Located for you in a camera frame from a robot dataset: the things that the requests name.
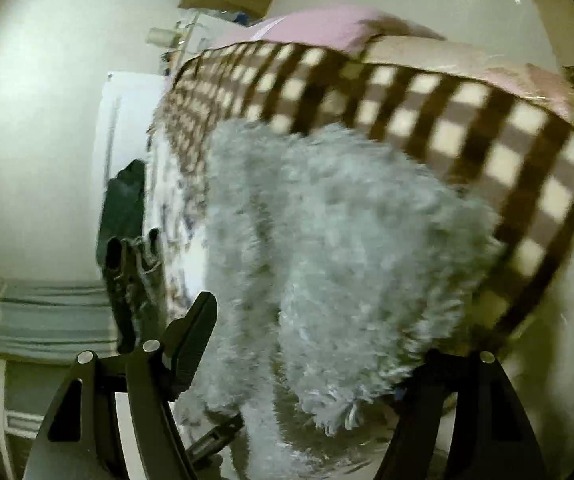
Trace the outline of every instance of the silver screw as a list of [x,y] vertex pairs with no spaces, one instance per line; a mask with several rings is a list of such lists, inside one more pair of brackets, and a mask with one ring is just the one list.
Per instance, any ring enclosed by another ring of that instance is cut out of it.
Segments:
[[142,349],[145,352],[155,352],[160,348],[160,341],[158,339],[149,339],[142,344]]
[[491,363],[493,363],[496,360],[496,356],[493,355],[491,352],[488,352],[485,350],[483,352],[480,352],[480,360],[483,363],[490,365]]
[[78,357],[76,357],[76,361],[78,361],[82,365],[85,365],[89,363],[93,358],[94,354],[89,350],[85,350],[84,352],[78,354]]

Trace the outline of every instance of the white floor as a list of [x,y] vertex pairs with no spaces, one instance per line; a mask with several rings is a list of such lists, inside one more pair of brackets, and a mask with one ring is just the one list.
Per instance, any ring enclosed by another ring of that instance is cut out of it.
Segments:
[[[333,3],[378,7],[432,27],[453,41],[482,46],[558,72],[532,0],[274,0],[270,15]],[[516,348],[515,386],[555,476],[574,464],[574,258]],[[372,478],[377,464],[352,475]]]

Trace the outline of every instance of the pink fabric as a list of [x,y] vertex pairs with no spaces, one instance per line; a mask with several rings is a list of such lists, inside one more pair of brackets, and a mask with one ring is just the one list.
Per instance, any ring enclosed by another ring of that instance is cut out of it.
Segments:
[[268,18],[253,27],[226,34],[216,40],[212,48],[242,41],[265,40],[325,46],[353,55],[358,54],[365,42],[379,32],[442,38],[433,30],[401,20],[373,7],[347,5],[331,9],[303,10]]

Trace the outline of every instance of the checkered blanket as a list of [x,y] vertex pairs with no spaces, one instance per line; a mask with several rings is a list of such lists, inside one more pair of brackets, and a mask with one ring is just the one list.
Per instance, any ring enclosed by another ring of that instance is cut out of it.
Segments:
[[256,41],[187,62],[157,113],[151,131],[164,130],[177,160],[185,227],[205,216],[209,133],[227,118],[302,135],[341,122],[483,198],[504,245],[479,295],[488,348],[519,331],[572,248],[574,127],[477,80]]

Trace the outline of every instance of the gray furry towel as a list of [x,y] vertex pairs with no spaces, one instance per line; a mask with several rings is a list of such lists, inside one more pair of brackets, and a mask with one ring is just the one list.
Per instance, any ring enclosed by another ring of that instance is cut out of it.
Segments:
[[328,435],[358,426],[458,325],[497,252],[489,210],[339,125],[299,137],[226,121],[207,162],[219,319],[190,392],[247,414],[259,476],[310,473],[276,391]]

